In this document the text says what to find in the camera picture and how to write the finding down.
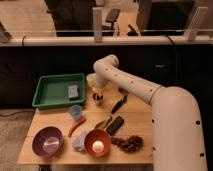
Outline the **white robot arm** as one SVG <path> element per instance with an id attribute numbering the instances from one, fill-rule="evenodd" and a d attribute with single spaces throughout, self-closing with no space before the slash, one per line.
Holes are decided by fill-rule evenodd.
<path id="1" fill-rule="evenodd" d="M 187 90 L 164 87 L 118 69 L 115 55 L 97 60 L 95 80 L 112 81 L 151 106 L 153 171 L 208 171 L 202 119 L 195 97 Z"/>

